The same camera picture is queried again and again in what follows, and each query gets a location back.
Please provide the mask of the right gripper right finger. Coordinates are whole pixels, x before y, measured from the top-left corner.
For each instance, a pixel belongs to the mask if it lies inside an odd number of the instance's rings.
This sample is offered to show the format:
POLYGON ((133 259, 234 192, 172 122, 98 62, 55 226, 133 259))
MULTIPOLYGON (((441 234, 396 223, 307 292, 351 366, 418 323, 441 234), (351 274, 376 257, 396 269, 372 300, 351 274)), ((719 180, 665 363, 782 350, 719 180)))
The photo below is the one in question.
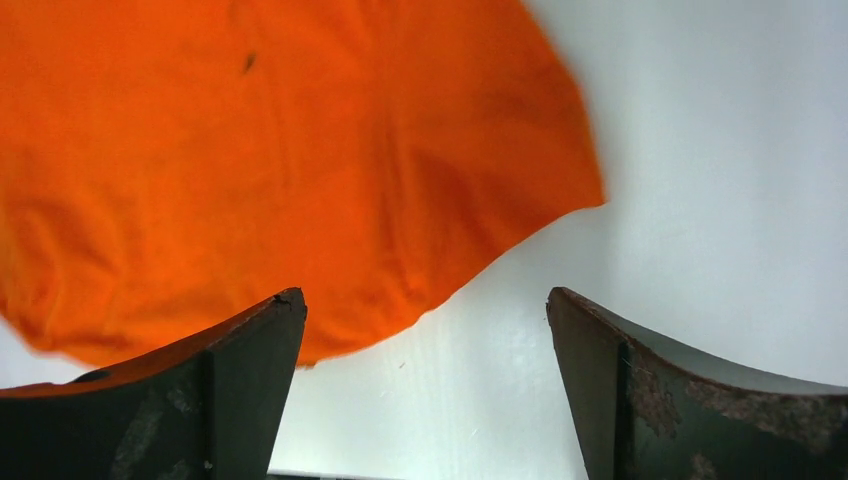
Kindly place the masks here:
POLYGON ((546 304, 592 479, 843 479, 847 391, 747 367, 556 287, 546 304))

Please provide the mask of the orange t shirt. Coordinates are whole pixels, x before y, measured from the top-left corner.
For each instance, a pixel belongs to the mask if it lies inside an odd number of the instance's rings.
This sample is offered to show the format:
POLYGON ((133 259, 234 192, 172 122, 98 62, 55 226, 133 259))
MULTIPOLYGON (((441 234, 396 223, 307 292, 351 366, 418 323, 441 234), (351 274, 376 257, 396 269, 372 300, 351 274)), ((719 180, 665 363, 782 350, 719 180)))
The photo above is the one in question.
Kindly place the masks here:
POLYGON ((311 366, 604 200, 520 1, 1 5, 1 313, 41 351, 107 366, 299 287, 311 366))

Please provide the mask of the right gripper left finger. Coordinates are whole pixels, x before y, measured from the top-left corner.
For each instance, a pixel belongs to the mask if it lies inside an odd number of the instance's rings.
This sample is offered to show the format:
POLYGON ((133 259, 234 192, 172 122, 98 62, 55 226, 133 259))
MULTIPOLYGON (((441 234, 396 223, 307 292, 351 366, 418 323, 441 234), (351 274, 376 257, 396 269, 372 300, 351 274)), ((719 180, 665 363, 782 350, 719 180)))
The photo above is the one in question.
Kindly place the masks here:
POLYGON ((5 479, 263 479, 307 317, 289 288, 65 384, 1 393, 5 479))

